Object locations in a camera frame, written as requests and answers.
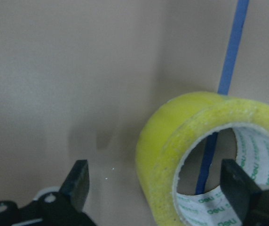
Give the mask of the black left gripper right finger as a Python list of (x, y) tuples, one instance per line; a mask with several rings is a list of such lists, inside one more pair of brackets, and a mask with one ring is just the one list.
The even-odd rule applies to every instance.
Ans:
[(262, 190), (235, 160), (222, 160), (220, 187), (241, 223), (251, 223)]

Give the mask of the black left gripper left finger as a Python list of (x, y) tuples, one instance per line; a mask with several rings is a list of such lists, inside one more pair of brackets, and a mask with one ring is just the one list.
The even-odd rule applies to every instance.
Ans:
[(77, 160), (66, 179), (62, 183), (59, 193), (73, 206), (82, 212), (89, 192), (89, 167), (87, 160)]

